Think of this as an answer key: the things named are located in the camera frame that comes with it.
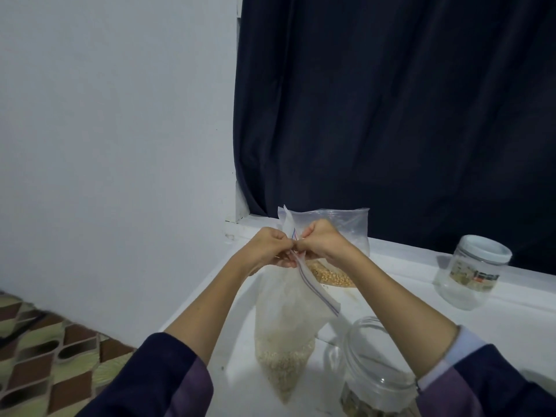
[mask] curtain fold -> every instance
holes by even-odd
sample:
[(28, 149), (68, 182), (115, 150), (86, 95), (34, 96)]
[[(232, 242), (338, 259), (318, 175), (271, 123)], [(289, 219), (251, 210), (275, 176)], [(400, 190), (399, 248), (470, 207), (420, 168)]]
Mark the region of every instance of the curtain fold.
[(370, 237), (556, 273), (555, 109), (555, 0), (244, 0), (251, 213), (368, 207)]

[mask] clear jar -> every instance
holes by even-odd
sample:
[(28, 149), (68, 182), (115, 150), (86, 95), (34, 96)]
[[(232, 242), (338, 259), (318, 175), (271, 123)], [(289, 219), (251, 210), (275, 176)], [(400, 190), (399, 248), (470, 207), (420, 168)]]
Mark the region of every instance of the clear jar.
[(376, 317), (351, 326), (337, 371), (340, 404), (350, 417), (398, 415), (417, 396), (415, 376)]
[(463, 236), (441, 275), (439, 293), (456, 308), (472, 310), (482, 306), (510, 259), (510, 249), (497, 241)]

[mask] person's right arm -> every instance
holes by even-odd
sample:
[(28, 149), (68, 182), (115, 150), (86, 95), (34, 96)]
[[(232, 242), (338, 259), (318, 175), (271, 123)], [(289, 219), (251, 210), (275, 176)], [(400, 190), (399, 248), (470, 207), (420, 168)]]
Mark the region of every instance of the person's right arm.
[(493, 345), (394, 281), (329, 221), (309, 225), (296, 249), (350, 276), (419, 379), (423, 417), (556, 415), (556, 399), (527, 382)]

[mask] bag of grains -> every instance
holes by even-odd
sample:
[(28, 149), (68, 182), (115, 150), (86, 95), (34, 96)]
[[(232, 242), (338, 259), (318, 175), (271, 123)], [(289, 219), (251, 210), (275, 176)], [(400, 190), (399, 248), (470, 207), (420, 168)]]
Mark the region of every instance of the bag of grains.
[[(292, 237), (291, 215), (282, 229)], [(340, 304), (316, 281), (302, 256), (297, 268), (265, 267), (255, 309), (255, 354), (282, 402), (288, 402), (305, 370), (316, 333), (339, 313)]]
[[(326, 218), (336, 227), (340, 234), (365, 253), (365, 256), (369, 255), (369, 239), (367, 238), (368, 208), (351, 211), (318, 209), (309, 212), (289, 212), (294, 220), (294, 226), (298, 237), (301, 237), (303, 230), (307, 228), (310, 223), (321, 218)], [(278, 208), (278, 217), (282, 222), (285, 220), (286, 210), (284, 210), (284, 208)], [(308, 260), (307, 266), (316, 280), (321, 284), (334, 285), (337, 287), (355, 287), (344, 271), (330, 265), (326, 259)]]

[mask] sleeve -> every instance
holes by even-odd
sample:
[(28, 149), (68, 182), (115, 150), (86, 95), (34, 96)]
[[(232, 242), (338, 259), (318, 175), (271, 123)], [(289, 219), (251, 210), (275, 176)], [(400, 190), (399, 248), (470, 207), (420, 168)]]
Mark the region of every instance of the sleeve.
[(494, 345), (466, 328), (418, 381), (422, 417), (554, 416), (556, 398), (527, 382)]
[(154, 334), (78, 416), (204, 416), (212, 392), (197, 355), (168, 334)]

